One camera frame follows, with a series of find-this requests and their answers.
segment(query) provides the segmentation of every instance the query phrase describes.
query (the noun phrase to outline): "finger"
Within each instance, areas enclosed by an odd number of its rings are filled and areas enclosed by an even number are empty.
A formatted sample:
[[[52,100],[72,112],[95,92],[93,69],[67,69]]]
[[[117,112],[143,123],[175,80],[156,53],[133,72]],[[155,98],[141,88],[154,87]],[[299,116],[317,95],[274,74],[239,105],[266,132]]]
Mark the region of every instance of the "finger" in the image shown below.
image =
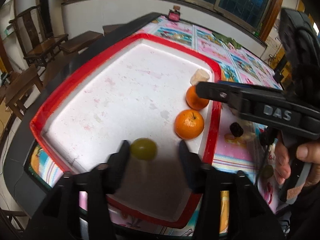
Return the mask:
[[[312,141],[301,144],[297,149],[296,156],[301,161],[320,164],[320,143]]]
[[[288,149],[283,145],[281,141],[278,141],[275,148],[275,155],[276,160],[281,165],[285,165],[286,163],[289,163],[289,152]]]
[[[284,184],[285,179],[278,173],[277,170],[275,170],[274,175],[279,185]]]
[[[287,179],[290,177],[291,174],[291,168],[288,163],[285,165],[280,165],[278,162],[276,162],[276,171],[284,178]]]
[[[305,187],[316,185],[320,181],[320,165],[314,164],[304,184]]]

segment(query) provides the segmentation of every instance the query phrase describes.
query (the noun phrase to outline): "white tray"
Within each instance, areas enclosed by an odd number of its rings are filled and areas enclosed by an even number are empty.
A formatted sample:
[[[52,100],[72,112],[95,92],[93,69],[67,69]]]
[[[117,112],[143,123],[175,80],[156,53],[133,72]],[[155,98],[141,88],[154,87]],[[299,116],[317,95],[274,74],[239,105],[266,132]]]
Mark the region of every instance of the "white tray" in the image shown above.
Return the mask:
[[[147,177],[141,172],[141,161],[130,158],[121,188],[109,197],[120,208],[134,210],[135,216],[155,218],[157,223],[175,222],[191,191],[178,160],[180,138],[173,123],[179,112],[189,108],[185,94],[191,76],[199,68],[214,81],[211,67],[203,60],[138,39],[85,78],[46,120],[41,136],[75,173],[90,171],[105,162],[124,139],[154,140],[158,154],[148,162]],[[200,111],[205,120],[204,132],[187,141],[190,151],[200,158],[206,147],[211,112],[212,102]]]

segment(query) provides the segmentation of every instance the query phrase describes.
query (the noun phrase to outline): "black sleeve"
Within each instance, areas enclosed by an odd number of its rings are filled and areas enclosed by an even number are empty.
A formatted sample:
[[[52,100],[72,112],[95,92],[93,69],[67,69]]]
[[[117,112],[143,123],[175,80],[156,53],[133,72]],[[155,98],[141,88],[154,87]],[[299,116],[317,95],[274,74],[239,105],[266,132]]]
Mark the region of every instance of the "black sleeve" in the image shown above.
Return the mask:
[[[320,229],[320,183],[302,189],[291,205],[290,232],[288,239],[318,239]]]

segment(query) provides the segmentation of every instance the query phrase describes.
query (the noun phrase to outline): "red tray rim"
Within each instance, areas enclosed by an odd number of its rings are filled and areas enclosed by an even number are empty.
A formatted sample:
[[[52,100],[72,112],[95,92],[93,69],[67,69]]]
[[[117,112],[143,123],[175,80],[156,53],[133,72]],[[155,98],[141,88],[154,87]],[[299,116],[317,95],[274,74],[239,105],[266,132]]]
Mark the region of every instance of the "red tray rim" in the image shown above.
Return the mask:
[[[124,49],[129,44],[139,40],[145,39],[149,41],[153,41],[182,52],[188,53],[204,62],[206,62],[214,73],[214,82],[221,80],[221,69],[219,64],[215,62],[213,59],[202,55],[196,52],[193,49],[187,48],[183,45],[177,44],[173,41],[166,40],[164,38],[160,38],[154,36],[152,34],[139,33],[133,34],[124,38],[123,40],[115,43],[111,47],[105,49],[103,52],[99,53],[88,62],[84,63],[80,68],[78,68],[73,74],[71,74],[68,78],[66,78],[46,99],[46,101],[42,104],[42,106],[37,111],[36,115],[30,122],[30,129],[40,144],[40,146],[45,150],[45,152],[49,155],[50,158],[57,164],[57,166],[63,171],[69,171],[69,166],[62,160],[55,151],[48,145],[48,143],[41,136],[41,131],[50,117],[50,115],[59,107],[59,105],[63,102],[63,100],[85,79],[87,78],[93,71],[99,68],[104,62],[110,59],[114,54]],[[221,103],[213,101],[212,103],[212,114],[210,120],[210,127],[208,132],[208,138],[206,142],[206,146],[204,149],[204,155],[202,158],[203,162],[212,164],[215,147],[218,139],[218,131],[220,125],[220,110]],[[191,193],[188,202],[181,213],[179,219],[177,221],[171,222],[167,220],[161,220],[155,217],[151,217],[145,215],[137,210],[128,208],[127,206],[117,202],[108,197],[108,202],[120,209],[121,211],[132,215],[134,217],[140,218],[142,220],[148,221],[153,224],[158,224],[170,228],[183,228],[189,222],[191,216],[193,215],[196,207],[200,201],[201,194],[193,194]]]

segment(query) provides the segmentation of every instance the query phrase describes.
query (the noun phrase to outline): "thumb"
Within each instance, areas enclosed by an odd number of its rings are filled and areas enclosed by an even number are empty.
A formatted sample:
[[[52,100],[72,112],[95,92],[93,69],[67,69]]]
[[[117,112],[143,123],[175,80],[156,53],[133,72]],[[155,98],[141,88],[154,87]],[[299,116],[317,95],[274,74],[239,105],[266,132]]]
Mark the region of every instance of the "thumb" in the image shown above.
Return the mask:
[[[301,161],[314,163],[304,186],[316,185],[320,181],[320,143],[313,141],[300,145],[296,156]]]

